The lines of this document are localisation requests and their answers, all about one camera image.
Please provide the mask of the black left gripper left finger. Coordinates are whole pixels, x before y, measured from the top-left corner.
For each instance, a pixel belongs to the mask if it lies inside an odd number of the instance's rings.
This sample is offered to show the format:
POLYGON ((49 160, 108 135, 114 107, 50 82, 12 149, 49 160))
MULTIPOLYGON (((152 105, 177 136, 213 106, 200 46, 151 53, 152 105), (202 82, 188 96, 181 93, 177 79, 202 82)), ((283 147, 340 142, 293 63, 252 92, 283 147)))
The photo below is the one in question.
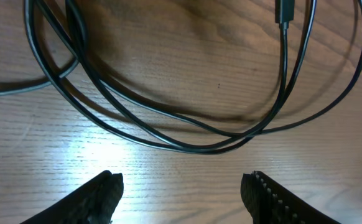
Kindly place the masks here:
POLYGON ((123 192, 123 175, 105 170, 22 224, 110 223, 123 192))

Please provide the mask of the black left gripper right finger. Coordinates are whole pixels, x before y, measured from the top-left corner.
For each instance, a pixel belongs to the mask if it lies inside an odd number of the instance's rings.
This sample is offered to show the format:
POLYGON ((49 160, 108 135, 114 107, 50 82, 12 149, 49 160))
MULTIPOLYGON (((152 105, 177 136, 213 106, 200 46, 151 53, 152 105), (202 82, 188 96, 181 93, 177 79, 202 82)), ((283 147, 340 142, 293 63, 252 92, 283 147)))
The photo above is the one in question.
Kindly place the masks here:
POLYGON ((255 224, 338 224, 261 171, 243 175, 240 193, 255 224))

